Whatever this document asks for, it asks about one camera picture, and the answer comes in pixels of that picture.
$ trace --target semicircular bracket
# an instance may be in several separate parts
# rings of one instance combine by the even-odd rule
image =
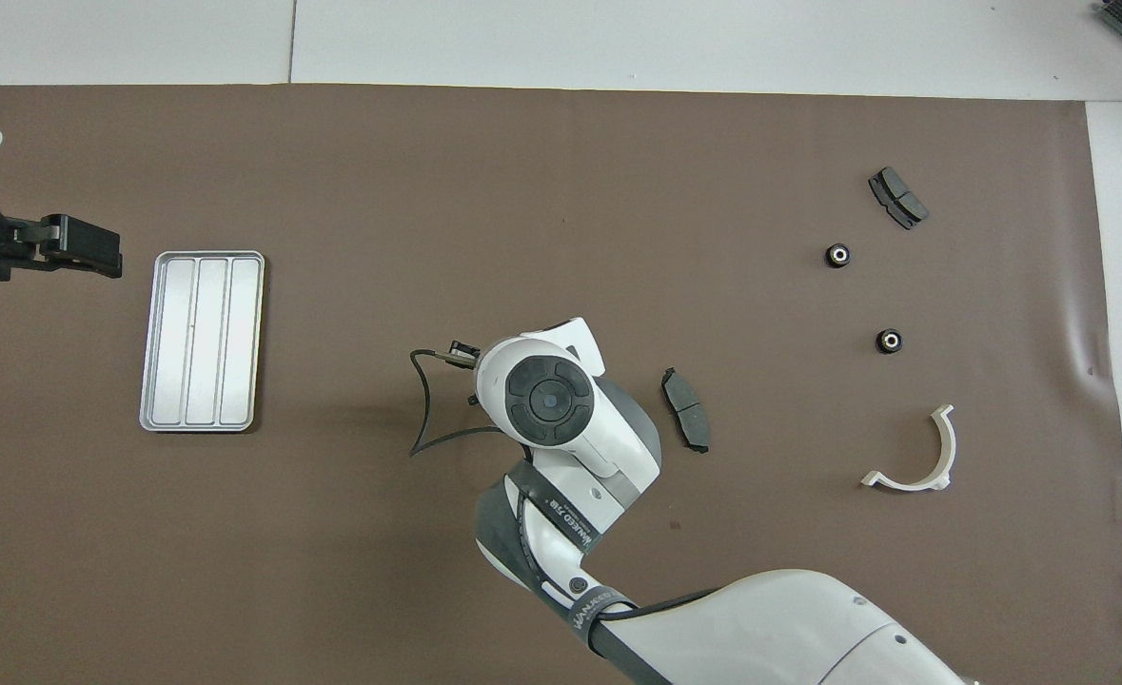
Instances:
[[[942,405],[937,411],[931,414],[934,424],[937,424],[937,432],[942,438],[942,454],[937,460],[934,472],[914,481],[912,484],[892,481],[880,471],[871,471],[862,478],[865,485],[886,485],[892,490],[901,490],[904,493],[918,493],[920,490],[945,490],[949,485],[949,469],[954,465],[954,455],[957,452],[957,439],[954,437],[954,425],[949,422],[949,411],[954,411],[954,405]]]

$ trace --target silver tray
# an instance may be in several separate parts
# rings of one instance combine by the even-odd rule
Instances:
[[[265,257],[164,252],[155,260],[138,419],[154,432],[240,432],[256,408]]]

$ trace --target brown paper surface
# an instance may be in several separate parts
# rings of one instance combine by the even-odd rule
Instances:
[[[0,682],[624,682],[475,547],[517,446],[407,456],[410,350],[571,316],[664,438],[587,559],[605,584],[650,603],[816,568],[966,676],[1122,682],[1080,103],[0,87],[0,209],[81,216],[126,257],[121,280],[0,285]],[[930,209],[916,230],[870,194],[885,165]],[[248,434],[138,425],[153,261],[196,248],[268,259]],[[670,365],[708,455],[668,415]],[[435,432],[487,420],[469,373],[430,372]],[[947,490],[857,485],[929,472],[941,404]]]

